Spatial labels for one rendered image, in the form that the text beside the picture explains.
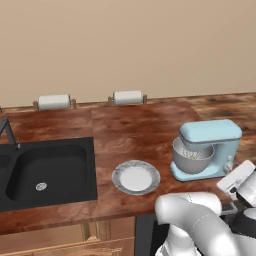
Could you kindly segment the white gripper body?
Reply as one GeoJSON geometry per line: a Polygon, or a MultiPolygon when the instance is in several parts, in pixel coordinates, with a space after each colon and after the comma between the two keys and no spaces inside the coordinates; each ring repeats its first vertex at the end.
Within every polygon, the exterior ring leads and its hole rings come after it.
{"type": "Polygon", "coordinates": [[[250,160],[245,160],[217,183],[218,189],[224,193],[235,193],[255,169],[250,160]]]}

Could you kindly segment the grey stand mixer bowl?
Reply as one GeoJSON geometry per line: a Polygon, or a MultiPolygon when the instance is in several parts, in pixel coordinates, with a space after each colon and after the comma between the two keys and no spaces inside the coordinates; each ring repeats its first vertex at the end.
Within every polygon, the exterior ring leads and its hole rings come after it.
{"type": "Polygon", "coordinates": [[[172,144],[172,159],[177,168],[186,174],[204,171],[211,163],[215,150],[212,146],[197,151],[189,150],[177,137],[172,144]]]}

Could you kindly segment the light blue stand mixer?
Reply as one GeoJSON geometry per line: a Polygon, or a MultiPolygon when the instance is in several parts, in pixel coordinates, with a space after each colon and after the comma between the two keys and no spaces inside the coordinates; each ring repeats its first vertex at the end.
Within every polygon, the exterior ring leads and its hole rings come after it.
{"type": "Polygon", "coordinates": [[[215,153],[208,167],[197,174],[180,171],[175,163],[170,164],[173,176],[182,182],[224,177],[233,168],[234,158],[242,138],[241,128],[229,119],[183,123],[179,136],[191,151],[212,146],[215,153]]]}

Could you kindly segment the grey rimmed white plate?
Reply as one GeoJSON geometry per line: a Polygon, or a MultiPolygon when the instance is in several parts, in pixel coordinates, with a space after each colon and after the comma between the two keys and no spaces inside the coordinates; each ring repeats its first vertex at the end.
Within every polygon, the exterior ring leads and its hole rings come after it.
{"type": "Polygon", "coordinates": [[[129,160],[119,164],[112,172],[112,182],[121,192],[139,196],[153,192],[160,184],[160,173],[150,163],[129,160]]]}

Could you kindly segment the black dishwasher front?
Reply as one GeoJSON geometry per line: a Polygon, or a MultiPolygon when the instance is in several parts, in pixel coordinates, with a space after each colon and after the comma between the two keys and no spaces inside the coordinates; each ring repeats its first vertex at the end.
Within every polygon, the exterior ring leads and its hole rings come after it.
{"type": "Polygon", "coordinates": [[[158,224],[155,214],[137,216],[134,256],[155,256],[157,249],[167,238],[168,230],[168,224],[158,224]]]}

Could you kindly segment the white paper towel roll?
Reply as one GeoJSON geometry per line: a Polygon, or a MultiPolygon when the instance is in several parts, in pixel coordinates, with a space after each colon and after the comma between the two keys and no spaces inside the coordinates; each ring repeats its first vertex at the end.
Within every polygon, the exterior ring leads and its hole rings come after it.
{"type": "Polygon", "coordinates": [[[109,105],[146,104],[147,95],[140,90],[115,91],[108,97],[109,105]]]}
{"type": "Polygon", "coordinates": [[[37,101],[33,102],[35,111],[56,110],[65,108],[77,108],[75,99],[72,99],[69,94],[58,95],[41,95],[37,101]]]}

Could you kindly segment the wooden base cupboard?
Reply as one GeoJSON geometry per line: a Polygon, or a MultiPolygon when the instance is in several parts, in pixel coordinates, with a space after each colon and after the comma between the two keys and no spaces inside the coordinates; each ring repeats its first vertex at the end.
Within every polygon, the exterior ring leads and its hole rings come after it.
{"type": "Polygon", "coordinates": [[[0,236],[0,256],[67,256],[86,249],[121,249],[134,256],[135,218],[84,222],[0,236]]]}

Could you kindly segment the black kitchen sink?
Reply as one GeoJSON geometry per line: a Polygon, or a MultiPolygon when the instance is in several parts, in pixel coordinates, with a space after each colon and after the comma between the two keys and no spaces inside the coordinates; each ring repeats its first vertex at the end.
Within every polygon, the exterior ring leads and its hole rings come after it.
{"type": "Polygon", "coordinates": [[[0,145],[0,212],[96,198],[91,137],[0,145]]]}

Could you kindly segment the dark grey sink tap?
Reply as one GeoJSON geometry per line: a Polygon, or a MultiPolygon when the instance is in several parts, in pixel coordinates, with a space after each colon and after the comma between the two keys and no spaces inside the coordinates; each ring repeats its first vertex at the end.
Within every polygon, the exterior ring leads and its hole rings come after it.
{"type": "Polygon", "coordinates": [[[19,139],[15,138],[9,119],[7,117],[3,117],[0,121],[0,136],[2,135],[3,131],[5,131],[7,134],[9,144],[12,145],[16,150],[19,150],[21,148],[20,141],[19,139]]]}

